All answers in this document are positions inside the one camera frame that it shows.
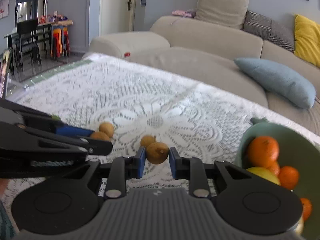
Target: green bowl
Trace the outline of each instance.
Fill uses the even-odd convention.
[[[307,240],[320,239],[320,152],[307,139],[282,125],[265,119],[251,119],[253,126],[243,135],[235,165],[244,169],[252,167],[246,158],[249,143],[258,136],[271,136],[279,143],[279,165],[292,166],[300,173],[294,192],[298,197],[312,202],[312,214],[305,222],[302,236]]]

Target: sofa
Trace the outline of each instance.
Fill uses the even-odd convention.
[[[89,52],[166,70],[221,88],[269,108],[320,136],[320,102],[300,109],[265,91],[240,71],[237,57],[287,65],[307,78],[320,95],[320,69],[270,41],[242,30],[190,18],[164,16],[149,32],[116,33],[94,38]]]

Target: door handle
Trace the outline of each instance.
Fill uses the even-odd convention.
[[[127,4],[128,4],[128,11],[130,11],[130,9],[131,9],[131,4],[132,4],[131,0],[128,0],[128,1],[127,1]]]

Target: yellow pillow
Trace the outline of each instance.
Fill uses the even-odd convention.
[[[294,54],[320,67],[320,25],[302,15],[296,15],[294,38]]]

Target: metal screw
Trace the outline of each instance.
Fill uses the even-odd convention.
[[[85,148],[83,148],[83,147],[78,147],[78,149],[79,149],[80,151],[83,151],[83,152],[86,152],[86,151],[87,151],[87,149],[85,149]]]
[[[22,123],[17,123],[16,125],[17,125],[18,127],[22,128],[22,129],[25,129],[25,128],[26,128],[26,126],[25,126],[24,124],[22,124]]]
[[[117,189],[109,189],[106,191],[106,196],[109,198],[118,198],[121,196],[121,191]]]
[[[210,192],[203,188],[196,189],[193,192],[193,195],[195,195],[196,197],[203,197],[203,198],[209,196],[209,194]]]

